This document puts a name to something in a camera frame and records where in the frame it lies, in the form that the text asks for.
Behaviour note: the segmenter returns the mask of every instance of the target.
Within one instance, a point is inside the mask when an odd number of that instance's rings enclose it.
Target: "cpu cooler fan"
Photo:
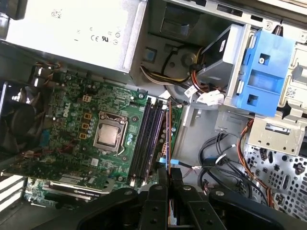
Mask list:
[[[15,155],[38,146],[47,110],[46,96],[45,89],[9,85],[0,119],[0,151]]]

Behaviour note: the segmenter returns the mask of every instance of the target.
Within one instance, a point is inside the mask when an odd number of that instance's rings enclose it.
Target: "motherboard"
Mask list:
[[[154,149],[150,158],[144,159],[145,165],[151,163],[144,171],[146,180],[152,182],[156,161],[163,156],[165,148],[163,100],[158,99],[160,105],[154,105],[146,92],[78,77],[76,73],[58,73],[54,79],[40,147],[25,152],[21,162],[5,171],[29,177],[25,198],[53,206],[52,199],[44,199],[46,192],[86,201],[131,186],[128,175],[142,136],[140,132],[153,130],[147,128],[149,123],[140,128],[145,120],[143,115],[146,109],[155,111],[157,107],[161,110],[161,119],[152,124],[157,135],[149,136],[150,140],[154,139],[150,142]],[[181,113],[180,106],[173,106],[172,149]]]

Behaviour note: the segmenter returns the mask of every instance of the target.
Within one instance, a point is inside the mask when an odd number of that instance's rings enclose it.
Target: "ram slot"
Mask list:
[[[146,159],[148,158],[148,148],[149,148],[150,142],[152,141],[153,126],[154,126],[154,123],[156,122],[157,115],[158,115],[158,110],[157,110],[157,107],[154,106],[151,117],[150,117],[150,124],[146,128],[145,141],[142,145],[141,158],[138,161],[138,166],[136,169],[137,179],[143,179],[142,168],[144,167],[144,164],[147,164]]]
[[[164,110],[162,110],[162,108],[160,107],[158,108],[157,115],[155,116],[155,120],[153,121],[151,136],[148,139],[148,145],[145,152],[145,159],[142,164],[141,170],[139,171],[140,172],[139,178],[143,180],[143,183],[146,183],[149,175],[149,170],[154,156],[154,149],[156,147],[160,129],[162,126],[163,116],[164,116]]]
[[[151,102],[148,101],[145,106],[144,115],[143,115],[142,122],[140,125],[139,134],[137,137],[131,165],[129,168],[128,180],[127,180],[128,183],[130,182],[131,179],[135,178],[135,173],[136,173],[136,169],[138,166],[138,162],[142,154],[142,146],[144,144],[144,141],[146,140],[145,139],[146,128],[148,127],[150,123],[151,113],[152,113]]]

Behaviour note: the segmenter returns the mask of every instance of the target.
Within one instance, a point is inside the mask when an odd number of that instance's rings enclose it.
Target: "circuit board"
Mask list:
[[[77,75],[62,73],[58,79],[40,150],[25,153],[25,160],[12,165],[6,173],[96,191],[103,191],[110,178],[115,181],[113,190],[126,187],[147,95]],[[173,106],[172,149],[181,114],[182,109]],[[163,149],[164,126],[163,123],[155,154]]]

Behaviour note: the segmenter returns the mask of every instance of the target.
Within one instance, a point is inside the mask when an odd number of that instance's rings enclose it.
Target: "yellow wire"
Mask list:
[[[168,77],[164,77],[164,76],[161,76],[159,74],[156,74],[156,73],[150,73],[156,77],[159,77],[159,78],[163,78],[163,79],[167,79],[167,80],[172,80],[172,81],[178,81],[178,82],[182,82],[184,79],[182,78],[168,78]]]

